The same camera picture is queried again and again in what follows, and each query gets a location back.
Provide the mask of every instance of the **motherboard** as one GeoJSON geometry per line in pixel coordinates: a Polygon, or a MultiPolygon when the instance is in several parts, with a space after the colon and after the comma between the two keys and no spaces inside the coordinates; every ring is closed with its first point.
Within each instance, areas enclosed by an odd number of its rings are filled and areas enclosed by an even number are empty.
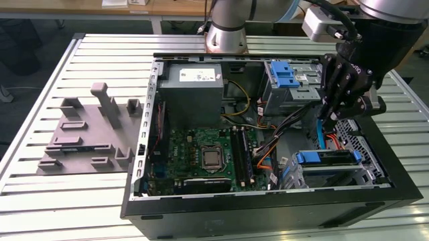
{"type": "Polygon", "coordinates": [[[154,195],[181,194],[185,185],[197,189],[222,189],[224,186],[229,192],[267,190],[265,174],[245,173],[253,169],[252,159],[241,163],[242,157],[250,158],[257,146],[254,129],[173,129],[169,160],[153,164],[150,184],[157,192],[154,195]],[[237,142],[238,134],[246,146],[237,142]],[[237,145],[244,147],[240,153],[237,145]],[[208,185],[208,180],[217,185],[208,185]]]}

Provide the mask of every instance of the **gray plastic base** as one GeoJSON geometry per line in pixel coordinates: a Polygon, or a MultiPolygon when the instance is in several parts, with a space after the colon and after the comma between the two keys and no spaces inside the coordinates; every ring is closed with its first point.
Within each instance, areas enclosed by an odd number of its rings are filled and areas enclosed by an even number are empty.
{"type": "Polygon", "coordinates": [[[107,88],[103,82],[91,87],[101,105],[82,105],[78,98],[65,98],[65,115],[39,162],[39,175],[128,171],[137,152],[144,107],[138,99],[118,105],[107,88]]]}
{"type": "Polygon", "coordinates": [[[118,118],[122,128],[113,129],[107,117],[101,114],[99,107],[99,105],[83,105],[75,109],[78,117],[62,117],[47,146],[47,154],[39,163],[39,175],[128,171],[136,155],[142,115],[130,117],[128,106],[120,104],[118,118]]]}

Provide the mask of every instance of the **green motherboard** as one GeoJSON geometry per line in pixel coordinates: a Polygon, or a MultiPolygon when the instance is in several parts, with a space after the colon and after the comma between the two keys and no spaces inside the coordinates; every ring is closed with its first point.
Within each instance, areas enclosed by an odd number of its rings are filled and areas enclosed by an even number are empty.
{"type": "MultiPolygon", "coordinates": [[[[257,147],[257,133],[246,131],[249,150],[257,147]]],[[[261,191],[267,189],[265,175],[254,175],[254,183],[241,186],[236,181],[234,152],[232,150],[230,129],[172,130],[169,162],[153,167],[152,183],[156,195],[174,195],[174,185],[193,178],[229,178],[233,181],[230,192],[261,191]],[[222,161],[210,166],[213,155],[222,161]]]]}

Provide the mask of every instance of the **metal slotted table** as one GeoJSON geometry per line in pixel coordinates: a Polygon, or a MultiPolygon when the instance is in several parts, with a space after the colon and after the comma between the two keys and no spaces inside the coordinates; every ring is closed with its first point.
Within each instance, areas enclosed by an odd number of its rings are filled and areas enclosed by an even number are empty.
{"type": "MultiPolygon", "coordinates": [[[[120,218],[126,173],[38,176],[39,159],[63,115],[65,97],[97,104],[94,82],[106,82],[117,103],[145,101],[153,53],[204,53],[204,36],[82,35],[74,39],[0,162],[0,236],[13,240],[145,240],[120,218]]],[[[320,54],[335,45],[307,38],[249,37],[249,52],[320,54]]],[[[401,159],[424,199],[391,209],[349,228],[230,235],[201,240],[428,240],[429,239],[429,111],[393,71],[380,95],[388,113],[376,123],[401,159]]]]}

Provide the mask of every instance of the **ram slot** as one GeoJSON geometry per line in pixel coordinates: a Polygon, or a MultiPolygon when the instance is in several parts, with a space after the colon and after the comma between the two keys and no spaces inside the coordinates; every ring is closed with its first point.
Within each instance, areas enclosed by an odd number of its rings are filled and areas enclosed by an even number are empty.
{"type": "Polygon", "coordinates": [[[244,164],[245,164],[245,168],[246,168],[246,184],[250,183],[253,184],[254,181],[254,170],[253,170],[253,159],[252,159],[252,155],[250,155],[250,150],[249,150],[249,146],[248,146],[248,137],[246,137],[246,130],[245,128],[242,128],[241,130],[242,132],[242,146],[245,147],[244,150],[244,164]]]}
{"type": "Polygon", "coordinates": [[[245,187],[246,185],[246,179],[245,179],[245,165],[242,162],[242,142],[241,142],[241,133],[240,130],[236,128],[232,128],[230,130],[230,137],[232,137],[232,148],[233,148],[233,161],[234,161],[234,169],[236,169],[236,181],[237,185],[245,187]]]}

